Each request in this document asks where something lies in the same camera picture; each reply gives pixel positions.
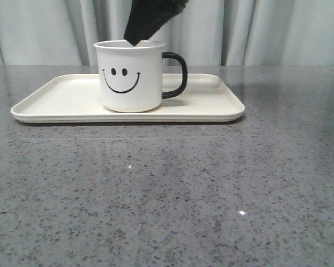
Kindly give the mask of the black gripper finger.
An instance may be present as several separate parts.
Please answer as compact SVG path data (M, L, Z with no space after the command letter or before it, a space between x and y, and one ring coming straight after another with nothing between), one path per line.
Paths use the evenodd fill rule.
M124 40L136 46L152 37L172 18L182 13L188 0L134 0L131 2Z

